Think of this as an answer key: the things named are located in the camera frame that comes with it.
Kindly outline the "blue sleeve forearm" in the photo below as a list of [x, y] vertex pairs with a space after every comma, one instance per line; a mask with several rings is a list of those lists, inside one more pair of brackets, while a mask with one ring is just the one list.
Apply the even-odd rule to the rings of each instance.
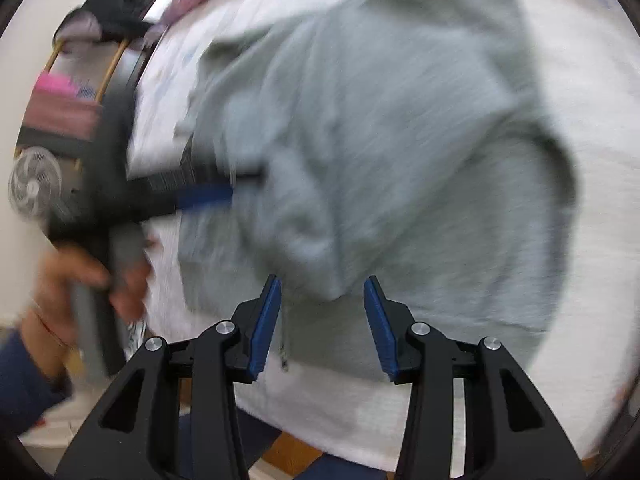
[[1, 348], [0, 370], [2, 436], [24, 434], [46, 411], [73, 393], [73, 385], [66, 373], [56, 379], [44, 376], [17, 330], [12, 330]]

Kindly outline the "person's left hand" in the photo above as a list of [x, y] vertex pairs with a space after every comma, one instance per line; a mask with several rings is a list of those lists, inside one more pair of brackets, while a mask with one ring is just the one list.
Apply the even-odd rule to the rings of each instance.
[[[125, 322], [137, 322], [145, 314], [144, 298], [152, 266], [141, 259], [124, 272], [111, 305]], [[70, 304], [75, 283], [107, 289], [111, 281], [104, 266], [74, 245], [63, 245], [42, 260], [37, 275], [32, 305], [18, 324], [18, 332], [36, 367], [54, 382], [65, 372], [65, 360], [76, 344], [77, 328]]]

